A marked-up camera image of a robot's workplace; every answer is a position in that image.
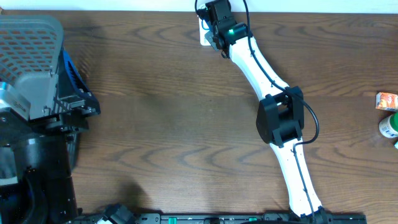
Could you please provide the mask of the orange snack packet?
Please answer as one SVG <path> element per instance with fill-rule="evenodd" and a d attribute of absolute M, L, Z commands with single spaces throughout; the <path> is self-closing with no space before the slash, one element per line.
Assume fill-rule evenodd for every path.
<path fill-rule="evenodd" d="M 379 92 L 376 95 L 376 109 L 397 112 L 397 94 Z"/>

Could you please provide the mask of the green lid jar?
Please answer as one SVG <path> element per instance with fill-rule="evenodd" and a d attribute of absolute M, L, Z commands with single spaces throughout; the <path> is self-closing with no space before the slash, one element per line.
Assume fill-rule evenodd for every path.
<path fill-rule="evenodd" d="M 379 123 L 380 133 L 387 138 L 396 138 L 397 133 L 397 113 L 384 118 Z"/>

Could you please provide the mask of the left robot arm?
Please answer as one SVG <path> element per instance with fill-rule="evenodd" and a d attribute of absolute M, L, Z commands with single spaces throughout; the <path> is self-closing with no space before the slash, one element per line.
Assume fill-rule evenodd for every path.
<path fill-rule="evenodd" d="M 17 179 L 1 187 L 1 222 L 134 223 L 120 204 L 89 215 L 76 204 L 70 157 L 100 106 L 68 53 L 56 59 L 55 68 L 38 74 L 44 65 L 36 55 L 21 82 L 1 83 L 1 150 L 10 150 Z"/>

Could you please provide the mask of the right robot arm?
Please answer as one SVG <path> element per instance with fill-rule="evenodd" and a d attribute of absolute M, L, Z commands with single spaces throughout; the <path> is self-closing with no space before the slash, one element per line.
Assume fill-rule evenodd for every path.
<path fill-rule="evenodd" d="M 256 128 L 279 161 L 287 186 L 293 222 L 321 223 L 323 207 L 312 185 L 303 147 L 320 132 L 318 118 L 302 90 L 281 79 L 262 55 L 251 31 L 251 21 L 237 22 L 228 0 L 196 7 L 207 25 L 205 39 L 223 58 L 230 59 L 251 84 L 259 106 Z"/>

